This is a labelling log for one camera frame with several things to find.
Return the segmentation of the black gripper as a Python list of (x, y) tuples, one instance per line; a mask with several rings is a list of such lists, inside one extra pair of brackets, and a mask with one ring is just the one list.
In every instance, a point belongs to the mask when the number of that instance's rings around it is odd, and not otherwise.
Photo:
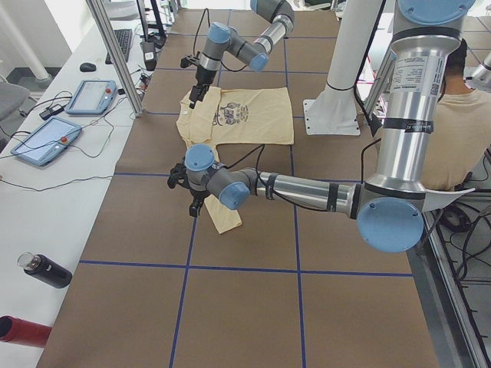
[(196, 69), (196, 86), (193, 86), (189, 94), (189, 108), (194, 109), (197, 102), (202, 102), (209, 86), (213, 84), (215, 71), (204, 67)]
[(193, 197), (193, 201), (189, 206), (189, 215), (194, 218), (198, 218), (201, 208), (203, 207), (204, 200), (209, 196), (209, 191), (191, 189), (190, 192)]

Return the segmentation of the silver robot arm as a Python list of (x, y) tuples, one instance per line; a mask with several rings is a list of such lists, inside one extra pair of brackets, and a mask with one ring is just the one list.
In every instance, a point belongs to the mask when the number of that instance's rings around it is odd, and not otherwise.
[(225, 53), (231, 54), (250, 70), (261, 72), (269, 62), (275, 45), (289, 36), (294, 28), (295, 12), (287, 1), (251, 1), (251, 9), (269, 26), (254, 40), (244, 38), (233, 26), (213, 22), (209, 26), (204, 48), (181, 59), (181, 68), (196, 66), (196, 85), (189, 93), (189, 107), (202, 102), (213, 84)]
[[(387, 116), (382, 125), (381, 140), (375, 140), (361, 151), (361, 183), (338, 185), (273, 172), (260, 172), (257, 168), (264, 145), (257, 157), (255, 168), (231, 171), (241, 160), (226, 166), (216, 160), (211, 146), (199, 142), (187, 149), (183, 158), (183, 187), (193, 196), (189, 214), (196, 218), (205, 199), (212, 196), (220, 208), (235, 211), (250, 195), (264, 196), (267, 200), (282, 199), (290, 204), (316, 212), (342, 212), (357, 221), (361, 237), (373, 248), (385, 252), (406, 251), (415, 246), (424, 229), (423, 213), (443, 209), (459, 197), (472, 192), (442, 192), (428, 189), (421, 182), (423, 162), (427, 155), (433, 118), (443, 86), (444, 68), (448, 56), (461, 42), (463, 18), (475, 1), (396, 1), (394, 30), (390, 47), (384, 55), (369, 94), (378, 98), (378, 91), (390, 81)], [(190, 92), (190, 108), (203, 102), (209, 86), (218, 71), (218, 62), (226, 52), (247, 64), (254, 71), (262, 71), (279, 36), (287, 36), (293, 29), (293, 14), (286, 1), (251, 1), (251, 9), (271, 23), (258, 38), (256, 46), (239, 46), (234, 28), (212, 23), (203, 52), (197, 61), (197, 85)], [(360, 58), (361, 72), (371, 45), (374, 28), (368, 34), (355, 35), (355, 46), (341, 46), (334, 51), (325, 90), (315, 100), (305, 100), (307, 118), (314, 118), (315, 130), (310, 134), (338, 134), (327, 128), (327, 123), (340, 123), (328, 113), (345, 113), (348, 91), (356, 90), (357, 75), (351, 87), (335, 87), (333, 74), (347, 61), (348, 51)], [(381, 141), (374, 175), (364, 178), (366, 150)]]

